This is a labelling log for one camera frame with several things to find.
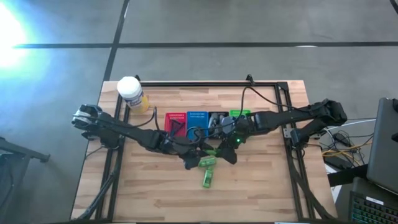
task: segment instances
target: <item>white bottle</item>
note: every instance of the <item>white bottle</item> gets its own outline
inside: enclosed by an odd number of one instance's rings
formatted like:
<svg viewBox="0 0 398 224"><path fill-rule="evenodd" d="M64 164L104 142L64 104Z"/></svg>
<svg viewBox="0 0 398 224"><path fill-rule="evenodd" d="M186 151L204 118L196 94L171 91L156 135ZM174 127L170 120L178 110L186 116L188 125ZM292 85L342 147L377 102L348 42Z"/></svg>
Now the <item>white bottle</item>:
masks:
<svg viewBox="0 0 398 224"><path fill-rule="evenodd" d="M133 113L144 113L148 110L148 98L144 94L141 84L136 78L123 77L118 82L118 92Z"/></svg>

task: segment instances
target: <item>wooden tabletop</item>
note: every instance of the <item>wooden tabletop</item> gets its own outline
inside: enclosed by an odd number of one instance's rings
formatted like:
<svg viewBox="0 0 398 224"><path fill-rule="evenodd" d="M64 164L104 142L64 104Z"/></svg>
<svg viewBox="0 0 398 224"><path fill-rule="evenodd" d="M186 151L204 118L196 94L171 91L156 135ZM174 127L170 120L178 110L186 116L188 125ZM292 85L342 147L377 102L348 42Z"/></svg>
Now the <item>wooden tabletop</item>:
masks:
<svg viewBox="0 0 398 224"><path fill-rule="evenodd" d="M307 105L304 82L287 82L292 104L296 107ZM116 84L117 82L104 82L99 99L99 106L111 115L114 114L118 97ZM145 114L130 114L129 123L139 124L148 120L153 106L158 109L160 127L164 127L165 113L168 112L239 109L242 90L242 87L145 87L144 93L149 98L151 108ZM273 88L256 87L256 90L276 101ZM245 93L244 108L252 111L277 111L276 106L249 90ZM143 128L155 129L155 124L152 122ZM99 146L98 141L90 142L87 153ZM296 221L281 129L265 136L250 137L236 152L238 162L235 165L221 158L217 160L211 188L204 189L204 170L185 170L182 160L177 156L149 152L128 139L124 148L114 221ZM105 157L106 150L103 149L85 161L72 212L73 218L82 214L98 193ZM304 161L312 192L326 210L336 216L319 148L306 148ZM305 210L302 192L300 198ZM106 197L104 214L108 210L108 202L109 197Z"/></svg>

